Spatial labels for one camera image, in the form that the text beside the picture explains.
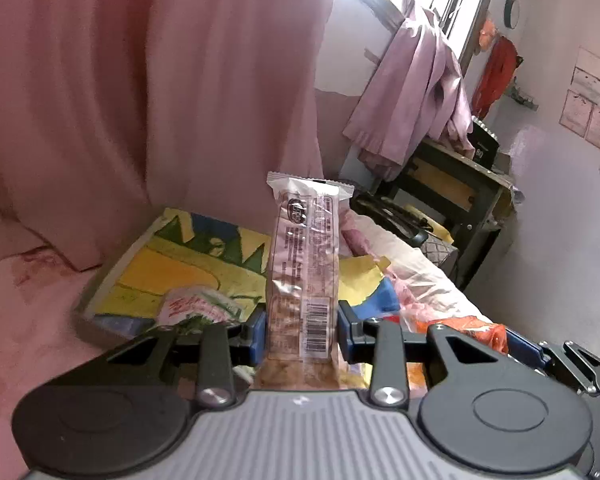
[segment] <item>snack package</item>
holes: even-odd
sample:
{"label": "snack package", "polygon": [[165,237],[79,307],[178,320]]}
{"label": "snack package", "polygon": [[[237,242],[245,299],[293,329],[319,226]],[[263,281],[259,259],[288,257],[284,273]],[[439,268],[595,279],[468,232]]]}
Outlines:
{"label": "snack package", "polygon": [[269,173],[278,215],[267,280],[263,388],[338,387],[338,202],[351,186]]}
{"label": "snack package", "polygon": [[475,316],[448,317],[446,319],[435,319],[427,322],[416,321],[416,331],[425,333],[427,327],[435,323],[442,323],[455,328],[459,332],[473,337],[503,354],[509,351],[507,347],[507,327],[502,324],[486,323]]}

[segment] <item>bed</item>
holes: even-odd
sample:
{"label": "bed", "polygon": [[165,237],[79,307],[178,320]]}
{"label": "bed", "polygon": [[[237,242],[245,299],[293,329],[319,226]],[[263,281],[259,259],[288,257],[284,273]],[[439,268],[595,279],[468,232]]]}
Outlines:
{"label": "bed", "polygon": [[[343,232],[357,231],[372,253],[391,261],[394,273],[413,294],[417,314],[488,321],[420,250],[351,210],[342,215],[341,227]],[[341,257],[349,255],[344,245]],[[92,338],[88,342],[78,337],[73,321],[76,306],[84,303],[83,291],[93,288],[88,285],[96,276],[96,269],[73,270],[50,247],[0,260],[0,480],[26,471],[10,428],[18,400],[102,352]]]}

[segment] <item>purple cloth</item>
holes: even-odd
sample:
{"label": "purple cloth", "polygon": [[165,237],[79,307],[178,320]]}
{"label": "purple cloth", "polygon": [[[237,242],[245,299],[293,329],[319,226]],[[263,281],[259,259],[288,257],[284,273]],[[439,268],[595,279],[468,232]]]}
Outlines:
{"label": "purple cloth", "polygon": [[469,102],[458,60],[428,10],[415,10],[391,42],[343,134],[359,160],[393,180],[428,135],[473,156]]}
{"label": "purple cloth", "polygon": [[[269,232],[267,171],[322,174],[332,3],[0,0],[0,218],[78,269],[164,205]],[[0,257],[39,244],[0,228]]]}

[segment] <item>red cloth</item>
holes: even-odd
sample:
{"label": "red cloth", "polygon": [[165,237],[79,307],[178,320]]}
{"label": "red cloth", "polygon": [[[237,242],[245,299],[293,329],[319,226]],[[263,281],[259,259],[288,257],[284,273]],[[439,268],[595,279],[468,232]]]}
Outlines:
{"label": "red cloth", "polygon": [[491,105],[504,93],[516,71],[517,55],[518,51],[513,43],[500,37],[491,51],[491,57],[471,102],[475,116],[485,118]]}

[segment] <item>metal screw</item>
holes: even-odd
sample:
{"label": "metal screw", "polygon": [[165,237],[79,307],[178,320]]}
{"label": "metal screw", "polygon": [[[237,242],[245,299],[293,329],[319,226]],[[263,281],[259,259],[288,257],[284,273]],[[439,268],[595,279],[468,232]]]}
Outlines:
{"label": "metal screw", "polygon": [[222,388],[205,388],[198,394],[198,400],[209,406],[222,406],[229,401],[231,395]]}
{"label": "metal screw", "polygon": [[404,399],[404,393],[392,386],[383,386],[374,391],[374,399],[380,404],[392,406]]}

